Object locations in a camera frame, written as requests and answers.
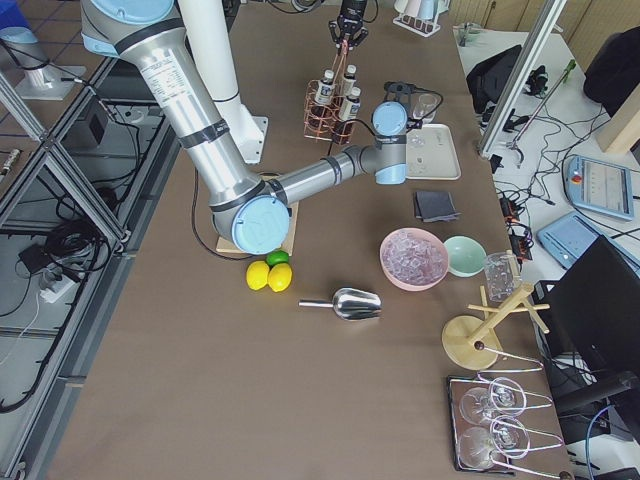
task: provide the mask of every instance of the wine glass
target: wine glass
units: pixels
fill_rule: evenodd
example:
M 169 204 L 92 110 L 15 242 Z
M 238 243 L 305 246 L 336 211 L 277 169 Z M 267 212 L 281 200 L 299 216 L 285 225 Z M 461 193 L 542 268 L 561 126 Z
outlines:
M 494 418 L 489 429 L 468 428 L 456 445 L 460 461 L 477 470 L 488 470 L 494 465 L 505 466 L 499 457 L 517 460 L 527 455 L 530 447 L 531 440 L 525 426 L 508 415 Z
M 473 425 L 489 425 L 501 414 L 517 417 L 526 406 L 522 387 L 506 377 L 498 377 L 486 387 L 471 388 L 460 399 L 460 413 Z

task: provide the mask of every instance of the glass bottle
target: glass bottle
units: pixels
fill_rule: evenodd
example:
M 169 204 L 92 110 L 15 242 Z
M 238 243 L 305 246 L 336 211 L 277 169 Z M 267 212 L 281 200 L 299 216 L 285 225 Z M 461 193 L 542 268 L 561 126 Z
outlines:
M 344 75 L 342 75 L 342 85 L 340 85 L 340 96 L 344 98 L 347 95 L 349 95 L 355 83 L 356 83 L 356 66 L 347 65 L 347 68 L 344 71 Z
M 354 122 L 349 120 L 353 120 L 358 116 L 358 110 L 360 110 L 360 93 L 358 87 L 352 87 L 351 92 L 340 106 L 338 121 L 333 127 L 333 135 L 331 136 L 331 140 L 338 145 L 347 143 L 353 131 Z
M 333 70 L 325 70 L 324 77 L 318 82 L 318 89 L 313 98 L 313 106 L 311 107 L 311 116 L 309 118 L 309 125 L 314 128 L 319 128 L 321 123 L 325 122 L 325 119 L 331 117 L 331 100 L 333 99 L 334 83 Z

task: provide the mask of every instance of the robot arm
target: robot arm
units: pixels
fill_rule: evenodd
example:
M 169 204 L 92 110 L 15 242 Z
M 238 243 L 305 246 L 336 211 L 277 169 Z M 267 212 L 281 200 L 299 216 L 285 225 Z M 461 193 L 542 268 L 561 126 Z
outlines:
M 397 102 L 374 114 L 376 144 L 343 152 L 264 181 L 245 166 L 185 47 L 186 30 L 173 0 L 82 0 L 85 46 L 134 64 L 169 119 L 211 194 L 213 224 L 240 249 L 276 249 L 289 228 L 287 205 L 361 173 L 402 183 L 406 112 Z

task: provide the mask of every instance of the glass cup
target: glass cup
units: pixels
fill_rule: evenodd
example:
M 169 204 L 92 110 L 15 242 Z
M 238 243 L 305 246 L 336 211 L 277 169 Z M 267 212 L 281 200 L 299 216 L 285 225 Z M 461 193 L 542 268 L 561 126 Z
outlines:
M 438 105 L 438 97 L 432 93 L 423 93 L 418 97 L 418 102 L 413 108 L 413 118 L 422 119 L 422 123 L 431 123 L 436 116 L 436 105 Z
M 522 387 L 506 377 L 498 377 L 486 387 L 469 389 L 460 400 L 462 418 L 474 425 L 489 425 L 500 415 L 516 417 L 527 408 Z
M 506 415 L 494 418 L 489 429 L 467 429 L 460 436 L 456 449 L 462 463 L 478 470 L 488 470 L 494 465 L 513 468 L 499 460 L 499 457 L 503 455 L 517 460 L 524 458 L 532 450 L 527 428 Z
M 484 274 L 487 277 L 487 293 L 494 302 L 506 300 L 521 283 L 517 259 L 512 253 L 488 255 L 484 260 Z

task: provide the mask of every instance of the light green bowl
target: light green bowl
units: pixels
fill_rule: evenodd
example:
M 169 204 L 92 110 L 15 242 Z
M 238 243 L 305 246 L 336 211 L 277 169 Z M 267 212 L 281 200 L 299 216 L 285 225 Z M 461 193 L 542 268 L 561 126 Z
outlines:
M 451 237 L 444 242 L 449 254 L 449 271 L 458 277 L 471 277 L 484 267 L 487 252 L 482 245 L 469 237 Z

